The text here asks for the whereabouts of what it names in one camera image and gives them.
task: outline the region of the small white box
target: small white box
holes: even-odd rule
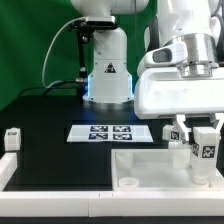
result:
[[[4,137],[5,151],[18,151],[21,145],[21,131],[19,128],[7,129]]]

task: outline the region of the green backdrop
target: green backdrop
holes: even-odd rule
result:
[[[138,45],[144,55],[143,31],[156,13],[156,0],[138,14]],[[26,88],[42,86],[41,71],[48,47],[56,32],[69,20],[80,16],[70,0],[1,0],[0,2],[0,109]],[[116,16],[128,36],[128,71],[137,80],[135,15]],[[92,44],[85,46],[88,72],[92,70]],[[75,32],[63,32],[51,53],[46,82],[78,76]],[[68,90],[53,94],[71,94]],[[41,94],[31,91],[26,94]]]

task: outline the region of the black table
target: black table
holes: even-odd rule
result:
[[[67,143],[72,124],[148,125],[153,143]],[[0,112],[1,153],[7,128],[22,130],[22,146],[17,152],[18,169],[7,184],[5,191],[110,191],[111,149],[167,148],[161,139],[162,128],[172,124],[171,119],[139,120],[133,108],[103,111],[80,105],[71,96],[20,97]],[[210,125],[208,118],[188,119],[187,125]],[[217,166],[223,171],[223,140]],[[64,219],[7,219],[16,223],[224,223],[224,218],[71,218]]]

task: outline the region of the warning label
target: warning label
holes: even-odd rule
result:
[[[115,68],[114,68],[112,63],[110,63],[108,65],[107,69],[105,70],[105,73],[116,73],[116,70],[115,70]]]

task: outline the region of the printed marker sheet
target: printed marker sheet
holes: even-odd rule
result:
[[[73,125],[67,142],[153,142],[147,125]]]

